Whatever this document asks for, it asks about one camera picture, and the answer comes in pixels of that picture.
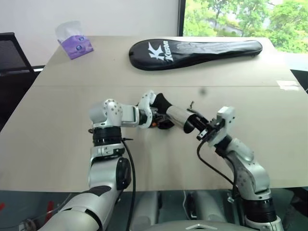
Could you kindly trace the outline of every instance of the green foliage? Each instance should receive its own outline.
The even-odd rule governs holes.
[[[222,30],[217,30],[217,36],[220,37],[239,37],[235,32],[228,32],[224,29]]]
[[[242,36],[250,36],[252,28],[261,29],[264,19],[269,15],[267,2],[268,0],[240,0],[237,19],[240,20]]]
[[[270,17],[271,42],[280,51],[308,52],[308,0],[287,0]]]
[[[184,35],[238,36],[220,26],[233,26],[242,36],[267,37],[280,51],[308,53],[308,0],[284,0],[269,10],[269,0],[186,0]],[[236,20],[228,15],[234,13]],[[270,21],[264,28],[264,20]],[[213,20],[211,27],[207,20]]]
[[[185,7],[184,36],[215,36],[216,31],[206,21],[213,17],[208,3],[203,0],[187,0]]]
[[[227,14],[234,10],[234,4],[229,0],[207,0],[208,8],[215,12],[215,26],[217,23],[224,25],[227,22]]]

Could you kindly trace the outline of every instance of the black chair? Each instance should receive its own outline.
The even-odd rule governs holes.
[[[34,70],[21,49],[15,34],[0,33],[0,73]]]
[[[0,131],[36,76],[15,34],[0,33]]]

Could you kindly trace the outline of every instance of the black cable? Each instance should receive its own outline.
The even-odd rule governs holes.
[[[232,180],[230,180],[226,175],[224,175],[223,173],[221,173],[219,170],[217,170],[216,168],[214,168],[213,166],[211,166],[207,161],[205,161],[204,159],[201,158],[200,156],[200,149],[203,146],[203,144],[205,143],[205,140],[202,140],[201,143],[199,144],[198,148],[197,148],[197,156],[198,158],[205,164],[207,165],[210,169],[212,169],[213,171],[217,172],[218,174],[220,174],[224,179],[226,179],[230,184],[233,185]]]
[[[129,231],[130,228],[130,223],[131,223],[131,219],[133,216],[133,211],[134,211],[134,205],[135,205],[135,197],[136,197],[136,174],[135,174],[135,166],[134,166],[134,161],[133,161],[133,157],[130,154],[130,150],[128,148],[128,146],[125,143],[125,138],[122,139],[122,143],[128,153],[128,157],[129,157],[129,161],[130,161],[130,165],[131,165],[131,170],[132,170],[132,175],[133,175],[133,192],[132,192],[132,196],[131,196],[131,202],[130,202],[130,208],[129,208],[129,215],[128,215],[128,220],[127,220],[127,225],[126,225],[126,231]]]
[[[227,156],[225,158],[231,163],[231,165],[233,167],[233,175],[234,175],[234,177],[233,177],[233,186],[232,186],[232,198],[235,199],[235,197],[236,197],[235,194],[237,192],[237,188],[236,188],[237,171],[235,169],[234,163],[230,160],[230,158],[227,157]]]

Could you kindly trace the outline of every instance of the tissue box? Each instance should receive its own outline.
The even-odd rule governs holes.
[[[89,39],[81,32],[79,21],[63,23],[55,31],[59,43],[70,59],[75,59],[93,51]]]

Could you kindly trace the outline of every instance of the table surface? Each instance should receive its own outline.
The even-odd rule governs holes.
[[[0,133],[0,189],[78,192],[88,188],[91,127],[88,110],[107,98],[136,104],[148,90],[206,118],[234,106],[230,133],[255,151],[271,187],[308,185],[308,97],[266,38],[256,57],[216,60],[191,67],[147,72],[134,68],[130,47],[148,38],[90,37],[94,52],[69,60],[59,48]],[[170,38],[239,41],[251,38]],[[197,133],[124,128],[137,174],[137,190],[230,188],[196,156]],[[225,162],[205,147],[201,156],[232,178]]]

